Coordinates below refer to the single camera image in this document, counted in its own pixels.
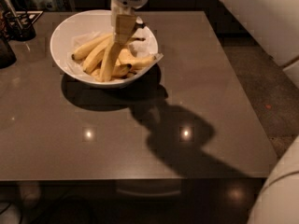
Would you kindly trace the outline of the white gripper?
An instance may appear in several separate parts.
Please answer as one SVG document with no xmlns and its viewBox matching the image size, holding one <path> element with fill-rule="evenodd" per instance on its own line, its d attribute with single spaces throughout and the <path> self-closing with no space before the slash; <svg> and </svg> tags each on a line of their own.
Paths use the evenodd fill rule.
<svg viewBox="0 0 299 224">
<path fill-rule="evenodd" d="M 114 41 L 125 44 L 135 31 L 135 11 L 149 0 L 111 0 L 111 13 L 116 16 L 114 22 Z"/>
</svg>

